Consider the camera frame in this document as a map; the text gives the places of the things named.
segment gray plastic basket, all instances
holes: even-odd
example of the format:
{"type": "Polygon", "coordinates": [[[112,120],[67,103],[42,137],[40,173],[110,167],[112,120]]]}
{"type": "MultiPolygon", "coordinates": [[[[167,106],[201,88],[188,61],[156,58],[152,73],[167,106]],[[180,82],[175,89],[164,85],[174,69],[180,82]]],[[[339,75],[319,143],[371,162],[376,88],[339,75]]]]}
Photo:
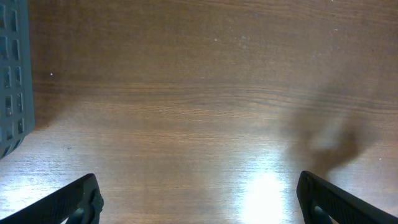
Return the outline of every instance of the gray plastic basket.
{"type": "Polygon", "coordinates": [[[0,159],[34,128],[27,0],[0,0],[0,159]]]}

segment wooden surface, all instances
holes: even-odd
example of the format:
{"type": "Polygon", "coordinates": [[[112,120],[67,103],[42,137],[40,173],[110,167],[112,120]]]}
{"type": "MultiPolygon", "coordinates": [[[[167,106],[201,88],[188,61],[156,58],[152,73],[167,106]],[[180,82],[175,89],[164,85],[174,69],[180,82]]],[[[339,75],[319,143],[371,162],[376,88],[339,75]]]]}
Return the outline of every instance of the wooden surface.
{"type": "Polygon", "coordinates": [[[30,33],[0,218],[93,172],[102,223],[302,223],[305,169],[398,215],[397,1],[36,0],[30,33]]]}

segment perforated basket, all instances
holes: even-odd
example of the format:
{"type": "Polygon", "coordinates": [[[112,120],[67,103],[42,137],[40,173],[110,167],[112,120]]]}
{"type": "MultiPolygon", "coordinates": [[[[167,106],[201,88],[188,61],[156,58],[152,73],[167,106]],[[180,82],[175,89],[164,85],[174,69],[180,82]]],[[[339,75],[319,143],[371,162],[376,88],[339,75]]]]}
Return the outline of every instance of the perforated basket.
{"type": "Polygon", "coordinates": [[[27,0],[0,0],[0,159],[34,128],[27,0]]]}

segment wood grain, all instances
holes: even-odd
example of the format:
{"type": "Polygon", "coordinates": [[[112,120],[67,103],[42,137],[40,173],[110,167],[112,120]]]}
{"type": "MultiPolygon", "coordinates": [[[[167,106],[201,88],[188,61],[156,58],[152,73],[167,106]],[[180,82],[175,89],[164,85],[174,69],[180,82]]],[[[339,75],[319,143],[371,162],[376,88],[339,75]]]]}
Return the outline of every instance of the wood grain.
{"type": "Polygon", "coordinates": [[[398,215],[397,32],[395,1],[30,1],[0,218],[93,172],[102,223],[302,223],[305,169],[398,215]]]}

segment rectangular hole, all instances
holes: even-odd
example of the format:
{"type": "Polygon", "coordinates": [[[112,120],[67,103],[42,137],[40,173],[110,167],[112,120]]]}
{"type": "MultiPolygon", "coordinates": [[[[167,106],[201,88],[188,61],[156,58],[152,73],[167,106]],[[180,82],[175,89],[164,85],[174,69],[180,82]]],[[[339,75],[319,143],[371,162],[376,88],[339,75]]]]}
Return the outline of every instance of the rectangular hole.
{"type": "Polygon", "coordinates": [[[5,5],[0,5],[0,28],[6,28],[6,7],[5,5]]]}
{"type": "Polygon", "coordinates": [[[0,36],[0,59],[7,60],[7,37],[0,36]]]}
{"type": "Polygon", "coordinates": [[[12,116],[12,96],[6,96],[6,116],[12,116]]]}
{"type": "Polygon", "coordinates": [[[14,57],[14,60],[19,60],[19,44],[18,40],[12,40],[12,56],[14,57]]]}
{"type": "Polygon", "coordinates": [[[2,74],[4,77],[4,87],[10,88],[11,87],[11,74],[10,74],[10,67],[4,67],[2,69],[2,74]]]}
{"type": "Polygon", "coordinates": [[[17,94],[17,110],[18,110],[18,113],[22,113],[22,110],[23,110],[22,93],[17,94]]]}
{"type": "Polygon", "coordinates": [[[8,125],[7,129],[6,129],[7,140],[10,140],[10,139],[12,139],[14,137],[14,134],[12,133],[12,130],[13,130],[13,124],[8,125]]]}
{"type": "Polygon", "coordinates": [[[14,148],[12,148],[12,150],[14,150],[14,149],[16,149],[16,148],[18,147],[20,141],[21,141],[21,140],[18,140],[18,141],[15,143],[15,146],[14,146],[14,148]]]}
{"type": "Polygon", "coordinates": [[[8,150],[10,149],[10,146],[8,146],[7,148],[6,148],[6,150],[4,150],[4,153],[2,154],[2,158],[4,157],[4,156],[6,156],[7,155],[7,152],[8,152],[8,150]]]}
{"type": "Polygon", "coordinates": [[[18,14],[17,11],[13,11],[11,13],[11,19],[10,19],[10,25],[11,25],[11,30],[14,32],[17,32],[18,30],[18,20],[17,20],[18,14]]]}
{"type": "Polygon", "coordinates": [[[18,134],[22,134],[24,132],[24,120],[20,119],[18,121],[18,134]]]}
{"type": "Polygon", "coordinates": [[[21,68],[15,68],[15,86],[17,88],[21,87],[21,68]]]}

